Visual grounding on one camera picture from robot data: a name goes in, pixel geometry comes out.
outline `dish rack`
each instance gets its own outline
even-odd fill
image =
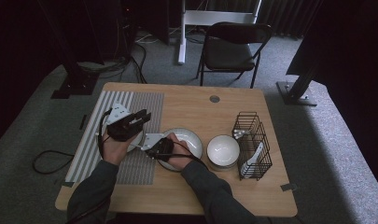
[[[237,166],[240,179],[256,178],[260,180],[273,165],[270,157],[270,146],[256,112],[240,112],[236,118],[232,136],[240,146]],[[247,163],[257,149],[262,147],[254,163]]]

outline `black metal base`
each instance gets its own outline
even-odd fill
[[[292,99],[289,97],[289,91],[291,87],[294,85],[294,82],[276,82],[276,86],[279,89],[279,92],[284,99],[286,105],[311,105],[317,106],[316,101],[314,100],[310,90],[307,90],[305,94],[300,99]]]
[[[79,86],[70,84],[69,76],[66,77],[59,90],[54,91],[51,99],[68,99],[70,95],[91,95],[95,88],[99,74],[91,73]]]

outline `tabletop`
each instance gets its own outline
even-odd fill
[[[256,216],[294,217],[297,206],[288,184],[287,171],[278,146],[270,113],[261,90],[197,87],[156,84],[106,83],[104,91],[163,92],[161,133],[185,128],[196,133],[203,144],[202,160],[209,165],[206,146],[221,134],[231,135],[235,119],[242,111],[256,111],[264,125],[270,145],[273,166],[259,181],[240,180],[235,166],[229,171],[213,171],[225,179],[233,197]],[[213,103],[210,99],[217,97]],[[56,207],[66,210],[73,187],[62,186]],[[151,185],[116,185],[111,197],[110,212],[201,215],[203,209],[194,192],[178,172],[156,163]]]

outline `dark gray sleeve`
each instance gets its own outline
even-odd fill
[[[200,163],[190,162],[181,174],[197,195],[209,224],[258,223],[256,217],[232,197],[229,183]]]
[[[77,186],[70,198],[67,219],[71,220],[96,208],[94,212],[75,223],[105,223],[118,172],[117,165],[99,161],[91,175]]]

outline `striped placemat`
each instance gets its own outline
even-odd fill
[[[102,115],[114,103],[122,104],[133,113],[146,109],[148,113],[151,113],[151,120],[144,125],[144,132],[160,132],[163,93],[102,91],[78,146],[72,165],[66,175],[66,182],[83,181],[91,174],[101,159],[101,155],[98,152],[96,133],[98,132]],[[153,183],[155,163],[139,148],[130,151],[119,167],[117,184],[151,185]]]

